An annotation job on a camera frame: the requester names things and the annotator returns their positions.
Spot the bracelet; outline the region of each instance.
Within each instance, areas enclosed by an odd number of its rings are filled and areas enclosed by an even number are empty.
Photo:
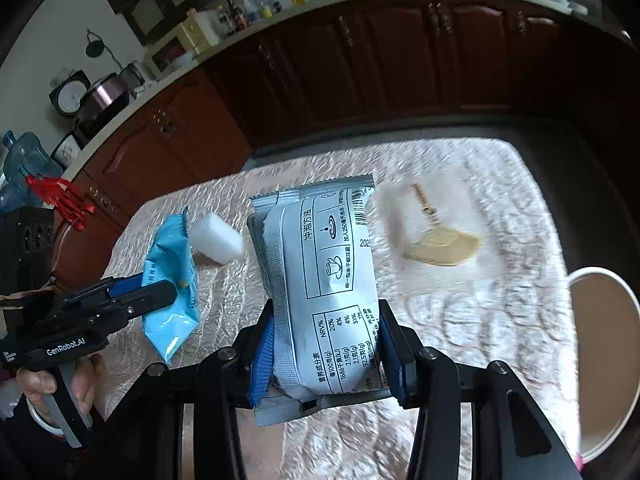
[[[29,408],[29,413],[31,413],[31,418],[35,420],[41,428],[49,431],[49,433],[54,434],[55,436],[60,436],[62,438],[65,437],[65,433],[60,428],[54,428],[43,420],[38,411],[33,407],[33,404],[31,404],[31,401],[29,399],[25,397],[25,400],[27,401],[27,406]]]

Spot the gray floor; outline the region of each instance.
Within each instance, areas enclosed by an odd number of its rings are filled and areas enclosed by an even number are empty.
[[[638,232],[596,157],[569,124],[523,121],[497,126],[439,126],[344,137],[253,158],[246,168],[366,144],[438,137],[489,137],[510,142],[542,190],[558,229],[567,271],[587,266],[606,267],[622,276],[636,294],[640,293]],[[639,434],[640,410],[636,409],[623,434],[601,458],[585,468],[583,476],[626,478],[623,464],[638,446]]]

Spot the white container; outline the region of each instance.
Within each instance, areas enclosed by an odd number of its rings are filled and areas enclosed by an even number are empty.
[[[640,393],[640,306],[614,272],[585,267],[569,275],[578,335],[580,455],[604,452],[629,420]]]
[[[219,264],[242,255],[242,235],[215,213],[196,220],[189,230],[191,247]]]

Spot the textured white tablecloth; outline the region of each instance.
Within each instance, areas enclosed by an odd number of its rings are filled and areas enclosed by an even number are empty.
[[[468,283],[466,292],[408,294],[398,285],[385,223],[373,194],[367,206],[378,296],[425,345],[453,360],[485,367],[502,359],[516,371],[572,456],[578,449],[577,345],[564,260],[540,190],[515,149],[494,139],[435,139],[377,144],[306,156],[183,189],[148,202],[113,249],[105,276],[142,270],[163,219],[189,206],[193,222],[215,211],[242,232],[243,258],[224,267],[196,256],[202,325],[174,356],[173,367],[201,361],[233,342],[254,323],[266,300],[245,225],[249,197],[269,190],[339,176],[373,173],[377,185],[420,178],[455,166],[498,248],[503,270],[491,283]],[[102,399],[110,413],[159,356],[140,320],[111,337],[104,351],[110,370]],[[460,478],[470,476],[470,410],[462,407]],[[249,478],[404,478],[417,410],[395,399],[324,410],[313,416],[257,428],[239,410]]]

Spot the bolt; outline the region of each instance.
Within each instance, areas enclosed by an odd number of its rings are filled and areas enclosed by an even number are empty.
[[[509,371],[509,367],[507,366],[507,363],[503,361],[494,361],[491,363],[491,370],[497,374],[504,375]]]
[[[236,349],[232,346],[224,346],[218,350],[218,359],[221,361],[231,361],[234,357],[236,357]]]
[[[430,346],[423,346],[420,348],[420,357],[424,359],[435,359],[438,357],[438,351]]]
[[[153,363],[149,368],[146,369],[146,373],[148,373],[152,377],[159,377],[164,374],[164,365],[160,363]]]

